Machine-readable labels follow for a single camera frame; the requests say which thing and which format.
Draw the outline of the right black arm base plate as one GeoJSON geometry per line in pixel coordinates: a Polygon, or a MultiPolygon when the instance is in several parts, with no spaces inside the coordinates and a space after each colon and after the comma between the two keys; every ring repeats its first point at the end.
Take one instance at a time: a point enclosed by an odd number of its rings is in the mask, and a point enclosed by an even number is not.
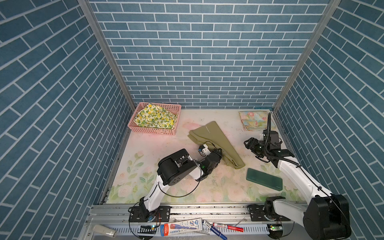
{"type": "Polygon", "coordinates": [[[269,222],[289,222],[290,219],[279,216],[276,214],[270,214],[267,215],[265,213],[265,207],[257,204],[250,204],[247,206],[247,211],[250,214],[250,218],[252,222],[263,222],[263,221],[269,221],[269,222]]]}

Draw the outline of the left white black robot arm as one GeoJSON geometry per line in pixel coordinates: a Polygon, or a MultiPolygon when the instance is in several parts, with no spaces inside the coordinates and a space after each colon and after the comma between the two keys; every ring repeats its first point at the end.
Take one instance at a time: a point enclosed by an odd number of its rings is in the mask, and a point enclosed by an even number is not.
{"type": "Polygon", "coordinates": [[[186,176],[191,176],[198,183],[205,180],[219,165],[223,150],[209,150],[206,144],[199,147],[201,161],[193,160],[186,149],[181,149],[159,161],[157,177],[149,194],[140,199],[139,206],[144,213],[157,210],[167,191],[186,176]]]}

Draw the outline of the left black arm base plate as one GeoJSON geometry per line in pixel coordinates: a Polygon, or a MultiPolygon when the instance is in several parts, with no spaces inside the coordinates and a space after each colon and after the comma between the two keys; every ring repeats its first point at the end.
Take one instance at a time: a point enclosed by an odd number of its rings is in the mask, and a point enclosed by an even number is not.
{"type": "Polygon", "coordinates": [[[145,207],[133,206],[128,209],[129,222],[133,223],[167,223],[170,219],[171,207],[159,206],[154,211],[147,211],[145,207]]]}

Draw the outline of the pastel floral skirt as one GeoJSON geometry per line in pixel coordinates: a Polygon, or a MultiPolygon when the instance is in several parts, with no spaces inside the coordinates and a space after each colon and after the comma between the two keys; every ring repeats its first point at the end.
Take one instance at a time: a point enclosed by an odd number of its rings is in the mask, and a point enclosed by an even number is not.
{"type": "Polygon", "coordinates": [[[245,131],[263,131],[268,127],[269,111],[242,111],[239,116],[245,131]]]}

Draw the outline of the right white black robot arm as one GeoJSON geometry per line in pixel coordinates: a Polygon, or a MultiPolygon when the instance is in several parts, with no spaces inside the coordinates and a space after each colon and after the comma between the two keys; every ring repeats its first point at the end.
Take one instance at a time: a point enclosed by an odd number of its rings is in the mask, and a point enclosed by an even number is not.
{"type": "Polygon", "coordinates": [[[262,140],[250,138],[244,145],[257,159],[273,164],[287,176],[306,201],[299,204],[282,196],[268,197],[263,207],[255,206],[256,209],[250,211],[251,215],[263,211],[267,221],[289,219],[304,227],[313,240],[344,240],[351,236],[348,200],[323,187],[291,151],[282,149],[282,140],[276,131],[264,130],[262,140]]]}

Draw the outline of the olive green skirt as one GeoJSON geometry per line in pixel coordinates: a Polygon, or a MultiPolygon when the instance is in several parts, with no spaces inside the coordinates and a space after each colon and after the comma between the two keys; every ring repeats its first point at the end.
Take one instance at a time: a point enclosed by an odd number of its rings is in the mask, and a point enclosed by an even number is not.
{"type": "Polygon", "coordinates": [[[229,167],[238,170],[246,165],[215,121],[195,130],[190,130],[188,137],[197,145],[206,144],[209,148],[214,148],[215,146],[218,149],[222,149],[222,159],[229,167]]]}

